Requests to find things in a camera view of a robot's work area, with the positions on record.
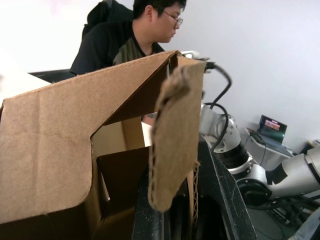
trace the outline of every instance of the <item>cardboard box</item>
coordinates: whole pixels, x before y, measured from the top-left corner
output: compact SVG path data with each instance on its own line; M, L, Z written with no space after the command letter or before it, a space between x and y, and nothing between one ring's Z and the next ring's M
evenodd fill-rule
M163 52L3 101L1 240L131 239L149 156L140 116L178 58Z

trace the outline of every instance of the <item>laptop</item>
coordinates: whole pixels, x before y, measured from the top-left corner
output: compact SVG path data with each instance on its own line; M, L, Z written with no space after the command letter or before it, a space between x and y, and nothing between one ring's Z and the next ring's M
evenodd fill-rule
M276 152L292 157L292 154L290 154L282 145L286 130L287 125L262 115L257 131L251 133L251 136L258 143L265 145L268 149L272 149Z

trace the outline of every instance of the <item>cardboard flap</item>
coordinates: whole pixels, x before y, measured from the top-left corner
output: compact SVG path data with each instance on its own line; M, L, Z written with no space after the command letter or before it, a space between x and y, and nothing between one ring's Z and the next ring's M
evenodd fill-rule
M155 54L5 99L0 224L82 203L92 186L92 134L176 54Z
M205 62L178 57L156 104L149 157L150 205L167 211L188 173L197 165Z

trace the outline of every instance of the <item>man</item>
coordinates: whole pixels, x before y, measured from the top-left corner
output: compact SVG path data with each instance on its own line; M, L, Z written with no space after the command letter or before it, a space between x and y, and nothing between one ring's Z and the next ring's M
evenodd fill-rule
M164 51L183 20L187 0L135 0L133 21L100 23L82 40L70 71L93 72Z

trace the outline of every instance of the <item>white wall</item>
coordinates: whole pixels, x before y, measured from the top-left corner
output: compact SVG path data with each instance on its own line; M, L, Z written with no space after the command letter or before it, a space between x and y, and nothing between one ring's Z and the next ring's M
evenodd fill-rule
M97 2L1 1L0 46L26 72L69 68ZM163 47L211 57L233 78L220 103L239 127L267 115L288 125L284 143L299 151L305 140L320 138L319 13L318 0L188 0L181 29ZM225 84L218 74L206 75L205 100Z

